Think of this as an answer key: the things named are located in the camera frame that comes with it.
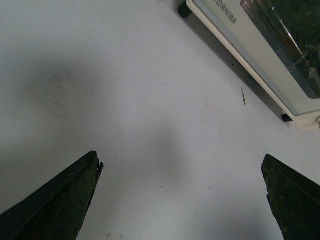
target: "black rubber foot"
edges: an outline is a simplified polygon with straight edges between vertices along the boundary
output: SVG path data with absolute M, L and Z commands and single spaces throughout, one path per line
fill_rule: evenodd
M 287 114 L 283 114 L 282 115 L 282 120 L 287 123 L 287 122 L 292 122 L 292 119 L 287 115 Z
M 188 17 L 192 11 L 190 10 L 190 8 L 187 6 L 186 1 L 184 1 L 179 7 L 178 7 L 178 13 L 181 17 L 183 17 L 184 19 L 186 17 Z

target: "white surface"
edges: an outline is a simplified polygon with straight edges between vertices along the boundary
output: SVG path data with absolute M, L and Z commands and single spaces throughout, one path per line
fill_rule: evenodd
M 282 239 L 263 158 L 319 184 L 320 134 L 179 3 L 0 3 L 1 213 L 95 150 L 78 240 Z

